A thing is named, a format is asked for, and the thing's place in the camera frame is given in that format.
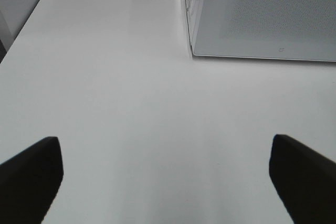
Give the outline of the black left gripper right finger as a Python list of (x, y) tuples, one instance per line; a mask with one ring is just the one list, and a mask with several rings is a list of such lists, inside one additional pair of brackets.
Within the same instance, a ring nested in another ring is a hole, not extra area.
[(288, 135), (277, 134), (269, 176), (294, 223), (335, 223), (335, 162)]

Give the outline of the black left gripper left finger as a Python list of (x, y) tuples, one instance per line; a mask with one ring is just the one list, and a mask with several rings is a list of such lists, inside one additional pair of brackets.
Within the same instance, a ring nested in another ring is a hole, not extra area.
[(1, 164), (1, 223), (42, 223), (64, 176), (59, 139), (46, 137)]

